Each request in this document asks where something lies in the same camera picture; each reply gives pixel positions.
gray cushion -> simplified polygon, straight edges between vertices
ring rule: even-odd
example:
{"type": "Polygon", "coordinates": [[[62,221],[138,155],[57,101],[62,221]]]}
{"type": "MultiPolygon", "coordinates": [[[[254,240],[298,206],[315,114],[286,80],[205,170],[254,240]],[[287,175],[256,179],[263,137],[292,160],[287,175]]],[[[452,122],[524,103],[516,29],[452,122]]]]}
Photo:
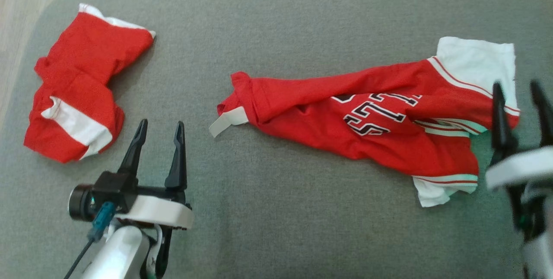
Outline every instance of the gray cushion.
{"type": "MultiPolygon", "coordinates": [[[[438,39],[452,35],[515,44],[517,133],[521,143],[537,144],[529,80],[553,90],[552,18],[552,0],[57,0],[29,40],[0,135],[6,255],[0,277],[63,277],[89,228],[69,218],[69,193],[116,170],[140,119],[148,118],[143,185],[163,184],[176,123],[186,126],[196,224],[174,232],[166,278],[520,278],[521,238],[504,192],[481,185],[423,209],[409,177],[371,161],[350,161],[249,125],[217,139],[207,128],[237,70],[331,76],[430,57],[438,39]],[[126,112],[119,139],[105,153],[61,165],[22,140],[40,86],[33,66],[79,2],[158,36],[110,84],[126,112]]],[[[474,138],[472,147],[484,172],[489,135],[474,138]]]]}

folded red garment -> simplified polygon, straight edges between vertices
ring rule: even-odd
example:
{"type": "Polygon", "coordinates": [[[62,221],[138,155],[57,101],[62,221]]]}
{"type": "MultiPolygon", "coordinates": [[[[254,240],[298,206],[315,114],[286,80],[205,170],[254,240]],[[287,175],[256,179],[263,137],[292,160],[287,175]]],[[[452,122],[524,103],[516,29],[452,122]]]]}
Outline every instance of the folded red garment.
{"type": "Polygon", "coordinates": [[[509,123],[518,123],[514,47],[455,37],[437,55],[339,76],[280,80],[231,76],[235,88],[210,127],[216,136],[249,122],[261,131],[412,175],[423,206],[477,186],[469,135],[492,126],[500,81],[509,123]]]}
{"type": "Polygon", "coordinates": [[[153,44],[154,36],[80,4],[48,56],[36,62],[43,84],[34,96],[24,145],[60,162],[107,149],[124,114],[106,85],[153,44]]]}

blue cable connector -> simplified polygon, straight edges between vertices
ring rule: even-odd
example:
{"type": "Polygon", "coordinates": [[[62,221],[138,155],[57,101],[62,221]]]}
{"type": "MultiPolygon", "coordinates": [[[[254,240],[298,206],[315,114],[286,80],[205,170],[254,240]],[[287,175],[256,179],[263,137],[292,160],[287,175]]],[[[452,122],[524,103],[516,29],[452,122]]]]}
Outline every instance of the blue cable connector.
{"type": "Polygon", "coordinates": [[[92,228],[87,234],[89,241],[98,242],[102,238],[105,228],[109,225],[113,216],[115,216],[115,210],[113,202],[104,202],[102,204],[102,208],[100,208],[96,218],[92,221],[92,228]]]}

black cable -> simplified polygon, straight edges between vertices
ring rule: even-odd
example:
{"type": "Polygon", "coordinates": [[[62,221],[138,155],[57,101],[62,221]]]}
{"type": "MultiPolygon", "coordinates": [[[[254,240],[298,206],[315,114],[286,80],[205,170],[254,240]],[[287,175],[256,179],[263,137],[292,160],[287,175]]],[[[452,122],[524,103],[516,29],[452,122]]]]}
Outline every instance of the black cable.
{"type": "Polygon", "coordinates": [[[65,275],[64,279],[69,279],[69,277],[71,277],[71,274],[73,273],[75,268],[77,268],[77,265],[79,264],[79,262],[81,261],[83,256],[85,256],[85,253],[87,252],[87,250],[90,248],[90,246],[93,243],[94,243],[94,239],[89,240],[89,242],[85,245],[85,247],[81,251],[81,254],[79,254],[79,256],[77,256],[77,259],[75,260],[75,263],[73,263],[73,265],[71,266],[71,268],[67,272],[67,275],[65,275]]]}

robotic arm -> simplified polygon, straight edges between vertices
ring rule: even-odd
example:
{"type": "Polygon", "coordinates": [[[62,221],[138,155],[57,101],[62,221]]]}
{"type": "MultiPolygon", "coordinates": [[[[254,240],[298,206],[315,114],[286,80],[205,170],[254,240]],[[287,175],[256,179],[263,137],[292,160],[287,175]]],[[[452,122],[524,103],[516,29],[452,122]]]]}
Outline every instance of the robotic arm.
{"type": "Polygon", "coordinates": [[[102,220],[109,222],[107,233],[103,234],[105,245],[85,270],[83,279],[160,279],[167,269],[172,231],[192,228],[194,215],[184,192],[184,124],[178,122],[176,149],[164,187],[138,185],[138,161],[147,129],[148,121],[144,119],[116,173],[105,171],[94,184],[79,184],[71,192],[69,215],[73,220],[93,222],[94,227],[89,243],[66,278],[91,243],[101,238],[97,235],[104,233],[102,220]]]}
{"type": "Polygon", "coordinates": [[[493,88],[492,147],[486,171],[488,189],[504,187],[513,210],[515,230],[524,235],[526,279],[553,279],[553,109],[536,81],[531,94],[541,125],[541,143],[520,149],[509,128],[501,86],[493,88]]]}

